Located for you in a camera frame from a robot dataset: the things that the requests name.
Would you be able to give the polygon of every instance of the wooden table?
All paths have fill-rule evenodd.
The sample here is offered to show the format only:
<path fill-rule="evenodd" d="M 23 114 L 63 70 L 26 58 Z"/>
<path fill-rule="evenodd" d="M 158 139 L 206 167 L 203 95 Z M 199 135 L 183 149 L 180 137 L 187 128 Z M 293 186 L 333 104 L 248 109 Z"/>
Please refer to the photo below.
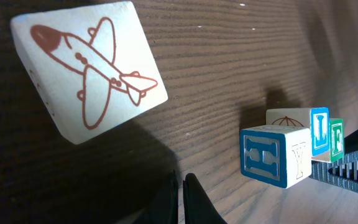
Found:
<path fill-rule="evenodd" d="M 74 146 L 9 20 L 99 2 L 0 0 L 0 223 L 112 223 L 172 169 L 195 173 L 228 223 L 358 223 L 358 194 L 311 179 L 282 190 L 239 169 L 239 130 L 267 108 L 328 106 L 358 128 L 358 1 L 134 1 L 169 100 Z"/>

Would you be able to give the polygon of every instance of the airplane tail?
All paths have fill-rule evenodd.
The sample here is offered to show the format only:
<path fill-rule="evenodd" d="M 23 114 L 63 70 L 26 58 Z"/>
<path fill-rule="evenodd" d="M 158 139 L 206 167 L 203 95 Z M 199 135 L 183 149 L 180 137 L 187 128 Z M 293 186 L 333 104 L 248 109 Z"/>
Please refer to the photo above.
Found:
<path fill-rule="evenodd" d="M 120 75 L 121 81 L 127 85 L 129 98 L 135 106 L 140 105 L 140 99 L 146 96 L 146 92 L 158 85 L 152 78 L 142 77 L 139 72 L 128 75 Z"/>

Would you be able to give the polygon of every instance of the airplane nose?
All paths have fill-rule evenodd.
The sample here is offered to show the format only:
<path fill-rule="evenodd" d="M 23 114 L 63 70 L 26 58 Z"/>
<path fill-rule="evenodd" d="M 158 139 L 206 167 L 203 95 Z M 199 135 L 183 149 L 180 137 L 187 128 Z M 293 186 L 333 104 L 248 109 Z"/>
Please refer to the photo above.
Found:
<path fill-rule="evenodd" d="M 59 30 L 43 25 L 32 26 L 30 33 L 35 43 L 46 53 L 57 49 L 62 37 L 62 33 Z"/>

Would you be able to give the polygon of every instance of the wooden block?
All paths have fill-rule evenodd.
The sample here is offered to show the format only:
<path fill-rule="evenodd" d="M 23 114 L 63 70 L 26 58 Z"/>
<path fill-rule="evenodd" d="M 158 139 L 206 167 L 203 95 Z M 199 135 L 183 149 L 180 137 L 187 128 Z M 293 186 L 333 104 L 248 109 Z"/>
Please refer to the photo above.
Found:
<path fill-rule="evenodd" d="M 263 125 L 240 133 L 244 176 L 289 188 L 311 174 L 311 134 L 303 127 Z"/>
<path fill-rule="evenodd" d="M 58 130 L 75 144 L 168 99 L 131 2 L 24 14 L 11 29 Z"/>
<path fill-rule="evenodd" d="M 266 124 L 301 126 L 311 129 L 311 152 L 313 156 L 329 150 L 328 108 L 288 108 L 266 111 Z"/>
<path fill-rule="evenodd" d="M 314 156 L 311 160 L 332 163 L 345 155 L 344 150 L 344 122 L 341 118 L 331 118 L 329 120 L 330 150 L 318 156 Z"/>

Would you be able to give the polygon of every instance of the blue square border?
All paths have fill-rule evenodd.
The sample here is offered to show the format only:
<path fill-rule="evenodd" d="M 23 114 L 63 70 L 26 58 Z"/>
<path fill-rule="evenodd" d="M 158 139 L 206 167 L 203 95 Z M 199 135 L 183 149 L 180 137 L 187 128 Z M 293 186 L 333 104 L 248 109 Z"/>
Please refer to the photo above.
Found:
<path fill-rule="evenodd" d="M 255 136 L 255 137 L 263 137 L 276 139 L 280 143 L 280 165 L 279 165 L 279 175 L 280 180 L 273 180 L 268 177 L 258 175 L 255 173 L 251 173 L 246 171 L 246 152 L 245 152 L 245 137 L 246 136 Z M 268 184 L 272 184 L 277 187 L 286 188 L 287 187 L 287 148 L 285 142 L 285 135 L 280 133 L 267 133 L 263 131 L 253 131 L 253 130 L 241 130 L 240 132 L 240 160 L 241 160 L 241 174 L 250 177 Z"/>
<path fill-rule="evenodd" d="M 318 149 L 314 148 L 314 119 L 313 115 L 318 113 L 327 113 L 327 145 Z M 310 113 L 310 134 L 311 134 L 311 155 L 318 156 L 321 153 L 328 151 L 331 148 L 331 130 L 329 129 L 329 109 L 328 108 L 313 108 Z"/>

